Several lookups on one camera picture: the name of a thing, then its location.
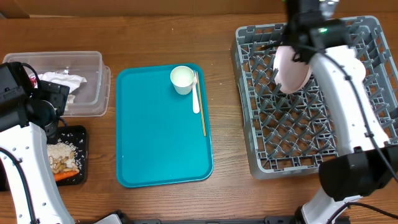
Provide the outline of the red snack wrapper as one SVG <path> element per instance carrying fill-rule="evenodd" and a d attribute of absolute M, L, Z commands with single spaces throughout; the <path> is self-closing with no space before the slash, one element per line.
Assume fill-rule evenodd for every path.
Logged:
<path fill-rule="evenodd" d="M 31 76 L 30 78 L 30 82 L 32 83 L 32 85 L 34 86 L 34 88 L 37 88 L 37 80 L 36 77 Z"/>

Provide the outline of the large pink plate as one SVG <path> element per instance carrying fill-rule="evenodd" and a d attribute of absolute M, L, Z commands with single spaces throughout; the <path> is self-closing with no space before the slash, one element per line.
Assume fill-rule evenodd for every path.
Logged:
<path fill-rule="evenodd" d="M 294 53 L 293 48 L 288 46 L 278 47 L 275 53 L 274 69 L 278 72 L 274 81 L 276 84 L 281 84 L 280 91 L 286 94 L 303 88 L 312 74 L 309 65 L 292 60 Z"/>

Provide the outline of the rice and peanut scraps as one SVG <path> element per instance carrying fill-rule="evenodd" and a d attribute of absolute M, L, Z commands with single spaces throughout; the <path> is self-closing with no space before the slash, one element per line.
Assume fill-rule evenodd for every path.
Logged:
<path fill-rule="evenodd" d="M 76 171 L 82 168 L 81 159 L 78 158 L 78 149 L 72 143 L 61 142 L 47 145 L 47 155 L 50 167 L 54 174 Z"/>

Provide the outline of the orange carrot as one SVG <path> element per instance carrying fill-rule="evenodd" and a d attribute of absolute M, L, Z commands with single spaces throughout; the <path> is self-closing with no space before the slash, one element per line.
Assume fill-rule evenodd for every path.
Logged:
<path fill-rule="evenodd" d="M 67 179 L 69 177 L 73 177 L 74 175 L 77 175 L 77 174 L 78 174 L 78 171 L 71 170 L 71 171 L 57 173 L 57 174 L 54 174 L 53 176 L 54 176 L 55 181 L 58 182 L 63 179 Z"/>

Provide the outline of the grey dishwasher rack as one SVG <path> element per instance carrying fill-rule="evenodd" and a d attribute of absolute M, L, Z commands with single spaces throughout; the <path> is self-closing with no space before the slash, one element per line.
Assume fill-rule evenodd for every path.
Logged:
<path fill-rule="evenodd" d="M 378 121 L 391 143 L 397 143 L 397 69 L 376 17 L 345 19 L 366 69 L 363 84 Z M 283 24 L 243 26 L 231 49 L 234 77 L 243 108 L 243 126 L 250 173 L 276 179 L 316 173 L 323 161 L 338 156 L 337 138 L 314 77 L 295 93 L 276 83 L 275 49 Z"/>

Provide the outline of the white paper cup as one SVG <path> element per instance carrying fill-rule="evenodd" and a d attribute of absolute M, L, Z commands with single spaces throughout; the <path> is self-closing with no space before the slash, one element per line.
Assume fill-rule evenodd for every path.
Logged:
<path fill-rule="evenodd" d="M 191 92 L 193 79 L 193 70 L 187 66 L 177 66 L 170 73 L 172 85 L 180 95 L 187 95 Z"/>

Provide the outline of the white bowl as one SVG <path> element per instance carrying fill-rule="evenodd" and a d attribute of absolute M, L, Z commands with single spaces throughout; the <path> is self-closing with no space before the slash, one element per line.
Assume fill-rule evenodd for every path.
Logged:
<path fill-rule="evenodd" d="M 354 77 L 356 80 L 362 83 L 366 76 L 366 69 L 363 63 L 357 58 L 354 58 L 353 62 L 354 62 L 353 70 L 355 70 Z"/>

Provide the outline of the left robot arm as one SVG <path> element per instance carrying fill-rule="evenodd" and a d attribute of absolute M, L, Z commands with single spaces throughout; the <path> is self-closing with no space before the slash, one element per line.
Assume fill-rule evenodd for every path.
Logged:
<path fill-rule="evenodd" d="M 65 111 L 69 87 L 36 80 L 22 62 L 1 64 L 1 163 L 18 223 L 73 223 L 50 168 L 47 139 Z"/>

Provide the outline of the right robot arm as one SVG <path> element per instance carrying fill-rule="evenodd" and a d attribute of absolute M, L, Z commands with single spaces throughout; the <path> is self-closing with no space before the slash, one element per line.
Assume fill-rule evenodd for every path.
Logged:
<path fill-rule="evenodd" d="M 314 76 L 338 138 L 338 157 L 320 164 L 321 187 L 296 211 L 294 223 L 333 223 L 347 207 L 397 177 L 397 146 L 376 119 L 363 86 L 366 70 L 345 23 L 331 18 L 325 1 L 285 5 L 288 23 L 275 56 L 275 80 L 284 93 L 293 93 Z"/>

